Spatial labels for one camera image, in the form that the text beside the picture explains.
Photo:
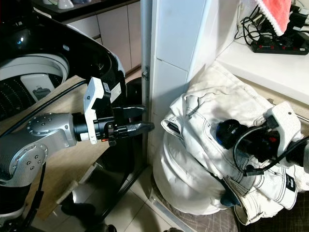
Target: white tile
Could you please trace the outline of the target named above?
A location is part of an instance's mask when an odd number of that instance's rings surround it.
[[[61,206],[59,205],[46,220],[41,220],[40,218],[35,217],[31,225],[42,231],[51,232],[68,218],[69,215],[63,213],[61,211]]]
[[[118,232],[124,232],[143,204],[144,202],[129,190],[107,215],[104,223],[114,225]]]
[[[150,196],[151,192],[151,184],[150,184],[150,176],[152,173],[152,167],[147,167],[143,173],[139,176],[139,178],[134,182],[131,186],[130,190],[138,195],[139,198],[145,202]]]
[[[164,117],[169,112],[169,105],[186,92],[187,72],[158,59],[155,63],[152,111],[156,115]]]
[[[149,200],[146,201],[146,205],[148,205],[152,210],[155,211],[164,221],[166,221],[172,227],[178,228],[178,225],[170,219],[167,215],[165,215],[160,209],[158,209],[154,204],[152,204]]]
[[[58,226],[54,232],[85,232],[86,228],[82,225],[81,221],[76,217],[69,217],[60,226]]]
[[[206,0],[162,0],[157,22],[157,57],[189,70]]]
[[[166,221],[144,204],[125,232],[163,232],[169,228]]]
[[[154,123],[154,130],[149,133],[151,145],[155,147],[154,153],[156,154],[159,152],[162,143],[163,143],[163,136],[165,130],[161,126],[161,121],[164,119],[165,115],[158,116],[157,114],[153,113],[151,121]]]

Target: floor tile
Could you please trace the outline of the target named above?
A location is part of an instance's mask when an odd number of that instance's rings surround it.
[[[150,176],[152,174],[152,167],[147,167],[139,178],[131,186],[130,190],[139,196],[145,202],[150,196],[151,184]]]
[[[46,220],[35,217],[31,225],[44,232],[51,232],[68,218],[69,216],[61,211],[61,206],[57,206]]]
[[[163,232],[170,227],[148,205],[144,204],[125,232]]]
[[[194,232],[195,230],[187,226],[183,221],[177,218],[172,212],[170,212],[160,201],[156,200],[154,204],[147,200],[146,205],[148,205],[152,210],[155,211],[164,221],[169,225],[179,230],[185,232]]]
[[[128,191],[105,218],[105,224],[114,225],[117,232],[124,232],[144,202],[132,191]]]
[[[148,205],[152,210],[155,211],[156,214],[158,214],[164,221],[166,221],[169,225],[172,227],[177,228],[178,225],[170,219],[167,215],[165,215],[160,209],[158,209],[155,205],[153,205],[149,200],[146,201],[146,205]]]
[[[59,225],[54,232],[85,232],[86,228],[82,225],[81,221],[76,217],[69,217],[61,225]]]

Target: robotic arm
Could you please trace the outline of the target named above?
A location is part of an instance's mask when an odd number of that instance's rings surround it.
[[[109,117],[98,117],[96,106],[108,109],[110,91],[106,83],[92,77],[84,95],[84,115],[61,113],[34,117],[27,125],[0,139],[0,225],[19,217],[30,185],[47,159],[57,151],[75,146],[78,141],[109,141],[151,131],[153,123],[133,122],[118,125],[115,115],[134,117],[145,112],[143,106],[116,107]]]

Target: white tile wall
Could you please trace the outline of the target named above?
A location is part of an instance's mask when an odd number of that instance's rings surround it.
[[[206,0],[161,0],[157,58],[188,70]]]
[[[156,78],[153,83],[152,112],[165,116],[169,105],[185,92],[187,72],[164,61],[156,61]]]

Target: white cup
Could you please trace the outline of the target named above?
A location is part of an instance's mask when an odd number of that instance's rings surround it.
[[[58,8],[59,9],[68,9],[74,7],[73,3],[70,0],[59,0]]]
[[[43,3],[46,5],[51,5],[52,3],[49,0],[43,0]]]

